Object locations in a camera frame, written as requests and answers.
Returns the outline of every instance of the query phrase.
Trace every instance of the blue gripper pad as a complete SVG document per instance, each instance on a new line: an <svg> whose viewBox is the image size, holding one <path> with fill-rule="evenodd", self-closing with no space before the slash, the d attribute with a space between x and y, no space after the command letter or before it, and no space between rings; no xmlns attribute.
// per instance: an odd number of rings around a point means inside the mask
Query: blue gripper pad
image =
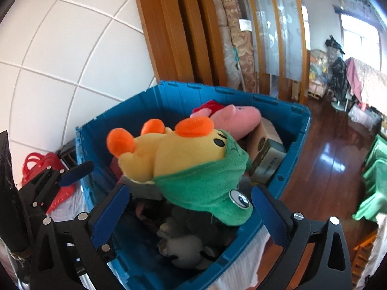
<svg viewBox="0 0 387 290"><path fill-rule="evenodd" d="M290 244L288 226L258 186L253 187L251 200L274 243L287 248Z"/></svg>
<svg viewBox="0 0 387 290"><path fill-rule="evenodd" d="M113 196L97 220L94 221L91 228L91 241L96 249L107 243L129 202L129 189L127 186L120 184L117 187L121 188Z"/></svg>
<svg viewBox="0 0 387 290"><path fill-rule="evenodd" d="M69 186L74 182L82 179L88 174L92 173L94 170L94 163L87 161L77 165L70 170L67 170L65 173L61 174L61 178L58 181L59 187Z"/></svg>

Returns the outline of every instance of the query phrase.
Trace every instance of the orange plush ear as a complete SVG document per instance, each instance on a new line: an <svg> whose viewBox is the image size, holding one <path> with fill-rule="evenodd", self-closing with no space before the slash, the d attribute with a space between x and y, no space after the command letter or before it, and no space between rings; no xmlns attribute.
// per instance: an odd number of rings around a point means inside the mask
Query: orange plush ear
<svg viewBox="0 0 387 290"><path fill-rule="evenodd" d="M145 122L144 126L142 127L141 134L148 134L148 133L159 133L164 134L165 125L164 123L159 119L150 119Z"/></svg>
<svg viewBox="0 0 387 290"><path fill-rule="evenodd" d="M182 137L207 136L214 130L214 122L208 117L188 118L180 121L175 133Z"/></svg>
<svg viewBox="0 0 387 290"><path fill-rule="evenodd" d="M133 135L123 128L111 130L106 144L109 152L117 158L123 153L133 153L135 149Z"/></svg>

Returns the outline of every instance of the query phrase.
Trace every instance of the yellow duck plush toy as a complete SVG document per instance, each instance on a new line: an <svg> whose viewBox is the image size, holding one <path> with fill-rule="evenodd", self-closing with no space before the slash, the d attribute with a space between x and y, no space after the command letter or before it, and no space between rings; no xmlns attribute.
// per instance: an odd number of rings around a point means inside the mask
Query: yellow duck plush toy
<svg viewBox="0 0 387 290"><path fill-rule="evenodd" d="M235 201L229 195L250 164L248 155L230 134L215 130L208 117L182 120L174 131L152 119L136 138L116 128L107 147L126 177L153 181L172 204L208 211L231 226L243 224L252 213L245 197Z"/></svg>

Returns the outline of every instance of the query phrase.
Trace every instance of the pink blanket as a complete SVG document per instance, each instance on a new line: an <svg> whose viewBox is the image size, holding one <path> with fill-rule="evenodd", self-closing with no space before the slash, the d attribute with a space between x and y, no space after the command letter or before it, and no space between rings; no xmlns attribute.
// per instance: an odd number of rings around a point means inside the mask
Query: pink blanket
<svg viewBox="0 0 387 290"><path fill-rule="evenodd" d="M355 94L359 102L362 104L363 101L361 99L361 82L359 80L359 77L357 76L355 60L353 59L353 57L350 57L347 61L345 61L345 63L347 64L348 83L350 83L353 93Z"/></svg>

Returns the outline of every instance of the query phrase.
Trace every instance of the plush toy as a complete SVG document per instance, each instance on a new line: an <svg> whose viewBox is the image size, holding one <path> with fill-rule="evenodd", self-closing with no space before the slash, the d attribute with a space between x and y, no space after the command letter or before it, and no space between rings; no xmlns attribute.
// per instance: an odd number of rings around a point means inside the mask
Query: plush toy
<svg viewBox="0 0 387 290"><path fill-rule="evenodd" d="M182 120L174 131L152 119L136 138L117 128L107 146L125 176L154 182L174 205L210 212L231 226L245 223L252 213L248 201L241 207L229 196L250 165L248 154L228 132L215 130L210 118Z"/></svg>
<svg viewBox="0 0 387 290"><path fill-rule="evenodd" d="M210 213L174 206L171 216L165 219L157 235L170 239L193 234L200 238L205 246L223 248L234 240L237 229L238 227L222 224Z"/></svg>
<svg viewBox="0 0 387 290"><path fill-rule="evenodd" d="M210 117L215 129L229 132L236 141L249 134L261 122L261 113L255 107L220 106L216 101L209 101L194 109L190 117Z"/></svg>
<svg viewBox="0 0 387 290"><path fill-rule="evenodd" d="M158 246L161 255L183 269L205 270L218 256L216 250L204 247L202 241L194 235L162 239Z"/></svg>

